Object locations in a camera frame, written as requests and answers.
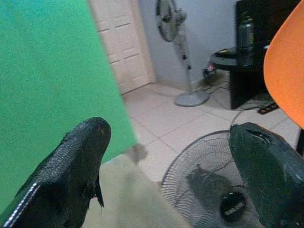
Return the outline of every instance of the white wall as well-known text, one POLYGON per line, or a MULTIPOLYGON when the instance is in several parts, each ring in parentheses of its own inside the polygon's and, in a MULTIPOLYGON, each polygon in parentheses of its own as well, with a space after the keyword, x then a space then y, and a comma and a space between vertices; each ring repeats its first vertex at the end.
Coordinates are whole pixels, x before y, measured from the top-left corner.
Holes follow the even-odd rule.
MULTIPOLYGON (((193 82, 202 79, 202 70, 212 53, 235 46, 236 2, 237 0, 176 0, 177 7, 188 15, 185 26, 193 82)), ((185 66, 180 60, 177 47, 164 41, 156 26, 156 0, 138 0, 138 3, 157 80, 172 86, 184 85, 185 66)))

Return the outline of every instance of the fan center hub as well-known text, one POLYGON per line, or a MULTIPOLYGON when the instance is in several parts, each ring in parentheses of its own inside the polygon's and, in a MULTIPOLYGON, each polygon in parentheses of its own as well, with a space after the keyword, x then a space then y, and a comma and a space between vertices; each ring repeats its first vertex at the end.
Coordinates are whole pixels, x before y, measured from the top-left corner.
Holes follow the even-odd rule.
POLYGON ((220 213, 226 222, 236 222, 244 214, 246 198, 240 192, 230 192, 222 198, 220 213))

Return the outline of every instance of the door frame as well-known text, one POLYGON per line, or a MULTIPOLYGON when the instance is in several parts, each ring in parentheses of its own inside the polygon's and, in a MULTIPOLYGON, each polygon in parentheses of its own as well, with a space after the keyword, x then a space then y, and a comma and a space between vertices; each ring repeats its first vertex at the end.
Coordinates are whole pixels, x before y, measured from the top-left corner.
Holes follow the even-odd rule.
POLYGON ((143 59, 144 59, 143 61, 146 65, 149 81, 151 83, 155 83, 156 82, 155 71, 154 71, 154 67, 152 65, 150 52, 149 52, 149 48, 148 48, 148 44, 147 44, 147 39, 146 39, 146 35, 144 32, 144 28, 143 28, 143 23, 142 23, 143 20, 142 20, 142 15, 141 15, 141 12, 139 9, 138 0, 127 0, 127 1, 129 1, 130 6, 131 6, 131 13, 133 15, 133 21, 134 21, 136 32, 138 34, 140 49, 142 51, 142 55, 143 55, 143 59))

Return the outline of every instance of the orange chair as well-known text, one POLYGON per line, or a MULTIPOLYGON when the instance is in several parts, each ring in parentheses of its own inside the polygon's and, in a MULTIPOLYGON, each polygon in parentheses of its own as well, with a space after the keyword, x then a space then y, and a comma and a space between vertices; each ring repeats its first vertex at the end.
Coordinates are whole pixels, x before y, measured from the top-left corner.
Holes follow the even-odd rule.
MULTIPOLYGON (((266 87, 280 108, 304 129, 304 0, 281 26, 264 60, 266 87)), ((297 150, 303 154, 304 132, 297 150)))

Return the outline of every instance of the white tiled floor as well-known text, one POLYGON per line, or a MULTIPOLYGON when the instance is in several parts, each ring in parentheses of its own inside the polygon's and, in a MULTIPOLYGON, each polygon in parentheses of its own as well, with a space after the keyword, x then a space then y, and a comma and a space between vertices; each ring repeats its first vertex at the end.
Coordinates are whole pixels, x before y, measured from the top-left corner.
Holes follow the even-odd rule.
MULTIPOLYGON (((123 95, 138 143, 147 156, 138 166, 152 181, 161 181, 167 168, 182 150, 208 133, 228 130, 239 113, 223 108, 213 94, 198 107, 174 105, 183 91, 159 84, 148 84, 123 95)), ((234 123, 252 122, 280 134, 295 147, 299 127, 281 109, 260 115, 257 110, 242 111, 234 123)))

